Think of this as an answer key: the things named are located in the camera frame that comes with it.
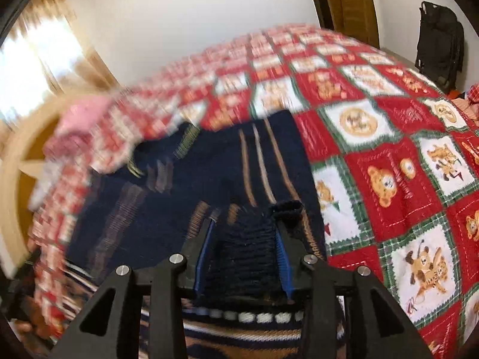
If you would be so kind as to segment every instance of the metal screw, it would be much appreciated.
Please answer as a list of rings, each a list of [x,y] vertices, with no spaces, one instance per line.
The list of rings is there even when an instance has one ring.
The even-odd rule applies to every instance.
[[[184,256],[181,254],[173,254],[172,256],[169,257],[169,261],[173,263],[174,265],[177,265],[178,263],[183,262]]]
[[[314,265],[318,261],[318,257],[316,255],[308,254],[303,256],[303,260],[308,265]]]
[[[371,269],[368,266],[359,266],[358,273],[363,277],[367,277],[371,273]]]
[[[125,265],[121,265],[116,268],[116,273],[120,276],[128,274],[129,271],[130,271],[130,267]]]

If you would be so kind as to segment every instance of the knitted sweater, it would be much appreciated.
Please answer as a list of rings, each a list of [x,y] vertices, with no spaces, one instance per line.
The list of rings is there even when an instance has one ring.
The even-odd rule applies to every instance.
[[[190,329],[185,327],[186,335],[217,340],[202,325],[228,330],[246,327],[252,334],[279,330],[276,339],[258,340],[252,335],[246,345],[295,348],[303,304],[271,303],[253,309],[218,301],[280,290],[276,228],[268,212],[271,205],[287,200],[300,200],[305,208],[296,237],[307,252],[325,258],[317,193],[289,111],[218,132],[183,124],[169,137],[138,145],[130,163],[116,173],[94,175],[66,253],[74,271],[70,277],[82,271],[83,279],[100,284],[121,264],[155,266],[179,252],[184,240],[195,236],[203,220],[215,211],[219,238],[204,277],[206,299],[200,307],[184,302],[184,320],[192,323]],[[210,302],[215,304],[212,315],[210,299],[215,299]],[[146,317],[142,325],[147,324]]]

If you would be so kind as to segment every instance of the bed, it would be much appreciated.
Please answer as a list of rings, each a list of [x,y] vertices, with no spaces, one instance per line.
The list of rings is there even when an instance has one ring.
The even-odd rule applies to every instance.
[[[370,267],[435,357],[450,357],[474,329],[479,130],[424,76],[355,39],[286,25],[111,95],[88,149],[66,159],[30,230],[42,247],[35,299],[57,337],[81,308],[64,296],[63,255],[89,168],[118,169],[137,143],[182,121],[217,130],[280,109],[294,114],[310,160],[329,263]]]

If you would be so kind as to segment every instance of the black bag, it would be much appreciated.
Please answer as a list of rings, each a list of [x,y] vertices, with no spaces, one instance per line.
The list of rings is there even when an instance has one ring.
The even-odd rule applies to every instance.
[[[416,67],[444,93],[456,87],[457,72],[464,62],[464,28],[447,7],[427,1],[421,4]]]

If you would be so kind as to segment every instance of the patchwork quilt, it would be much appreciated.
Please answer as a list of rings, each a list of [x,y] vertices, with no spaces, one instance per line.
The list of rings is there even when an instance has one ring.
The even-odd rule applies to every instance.
[[[479,130],[424,76],[342,34],[285,25],[210,47],[112,97],[31,230],[43,250],[35,298],[57,336],[80,309],[66,294],[63,255],[89,168],[112,172],[135,144],[183,121],[217,130],[280,109],[294,113],[311,163],[329,263],[370,267],[436,358],[472,332]]]

